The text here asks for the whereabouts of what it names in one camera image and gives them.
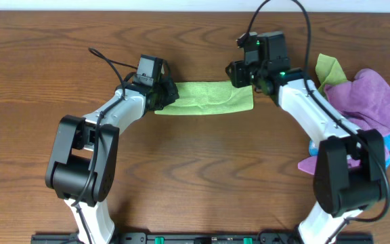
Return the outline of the light green cloth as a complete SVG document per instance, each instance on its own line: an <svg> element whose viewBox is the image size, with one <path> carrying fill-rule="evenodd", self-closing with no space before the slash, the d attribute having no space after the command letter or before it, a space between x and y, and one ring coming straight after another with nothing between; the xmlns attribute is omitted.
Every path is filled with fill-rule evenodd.
<svg viewBox="0 0 390 244"><path fill-rule="evenodd" d="M179 98L156 115L220 115L252 110L252 87L235 88L230 81L177 83Z"/></svg>

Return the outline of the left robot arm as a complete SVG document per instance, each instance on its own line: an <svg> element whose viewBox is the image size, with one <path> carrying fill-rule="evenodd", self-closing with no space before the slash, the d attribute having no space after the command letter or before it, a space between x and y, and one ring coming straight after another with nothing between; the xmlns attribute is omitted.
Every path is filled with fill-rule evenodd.
<svg viewBox="0 0 390 244"><path fill-rule="evenodd" d="M71 209L79 243L112 243L116 227L107 204L114 181L119 137L146 112L162 110L179 97L170 75L147 83L139 75L119 85L113 97L82 117L59 122L45 174L45 184Z"/></svg>

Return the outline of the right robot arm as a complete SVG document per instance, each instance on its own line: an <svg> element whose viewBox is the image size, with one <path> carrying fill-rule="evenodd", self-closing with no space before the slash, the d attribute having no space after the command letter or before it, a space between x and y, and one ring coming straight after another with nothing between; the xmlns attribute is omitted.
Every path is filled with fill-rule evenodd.
<svg viewBox="0 0 390 244"><path fill-rule="evenodd" d="M284 33L245 33L244 52L225 71L236 88L253 86L289 113L318 148L313 175L316 204L288 243L335 243L352 221L388 199L381 134L348 121L319 93L300 68L291 68Z"/></svg>

